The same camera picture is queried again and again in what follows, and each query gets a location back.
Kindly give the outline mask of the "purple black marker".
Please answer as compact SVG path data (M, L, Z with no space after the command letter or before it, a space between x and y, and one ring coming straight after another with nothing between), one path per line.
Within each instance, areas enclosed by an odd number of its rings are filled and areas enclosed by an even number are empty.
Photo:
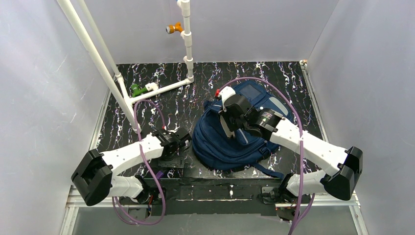
M166 174L166 170L159 170L157 173L156 173L156 178L157 179L161 179L164 175Z

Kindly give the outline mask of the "navy blue student backpack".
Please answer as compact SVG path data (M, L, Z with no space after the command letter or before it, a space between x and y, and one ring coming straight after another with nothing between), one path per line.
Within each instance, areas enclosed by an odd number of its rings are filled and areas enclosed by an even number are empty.
M245 81L233 87L236 94L245 96L256 108L270 108L281 113L290 121L294 114L265 88L254 81ZM274 153L279 145L254 137L244 130L235 131L228 138L220 122L220 100L206 100L204 113L197 121L192 134L192 148L198 159L209 168L230 171L242 170L250 165L271 177L283 179L283 173L269 170L259 161Z

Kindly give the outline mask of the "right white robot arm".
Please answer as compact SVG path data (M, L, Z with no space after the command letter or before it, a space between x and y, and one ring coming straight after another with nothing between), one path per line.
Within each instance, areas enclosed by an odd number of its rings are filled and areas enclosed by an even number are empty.
M254 137L286 147L313 163L320 170L304 175L286 176L280 184L283 195L298 198L305 194L328 193L350 200L363 170L363 152L332 145L294 125L288 118L269 108L257 109L248 99L234 92L220 95L221 123L229 136L244 130Z

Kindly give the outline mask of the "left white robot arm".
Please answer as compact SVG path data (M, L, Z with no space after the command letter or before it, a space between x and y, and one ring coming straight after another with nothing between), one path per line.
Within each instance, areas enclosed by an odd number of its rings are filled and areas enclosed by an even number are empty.
M159 129L141 141L111 151L89 150L71 176L87 206L101 203L107 197L129 197L145 203L155 188L150 187L141 176L121 176L121 172L148 160L168 161L178 151L187 149L191 143L190 133L179 128L177 131Z

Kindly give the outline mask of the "green pipe valve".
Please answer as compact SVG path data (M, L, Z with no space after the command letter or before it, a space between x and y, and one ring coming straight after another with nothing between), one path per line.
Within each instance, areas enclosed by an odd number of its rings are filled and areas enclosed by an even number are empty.
M130 90L132 92L131 97L137 97L148 92L146 87L141 88L138 84L132 84Z

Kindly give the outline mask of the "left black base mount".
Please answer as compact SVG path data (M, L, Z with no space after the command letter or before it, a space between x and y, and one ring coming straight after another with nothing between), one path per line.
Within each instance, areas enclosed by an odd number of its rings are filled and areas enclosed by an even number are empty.
M142 205L152 205L154 201L156 201L156 204L161 203L161 195L156 185L149 185L147 181L139 175L133 176L133 178L137 179L141 183L143 190L138 194L138 196L133 198L122 196L119 198L120 201L122 200L126 202L128 198L133 203Z

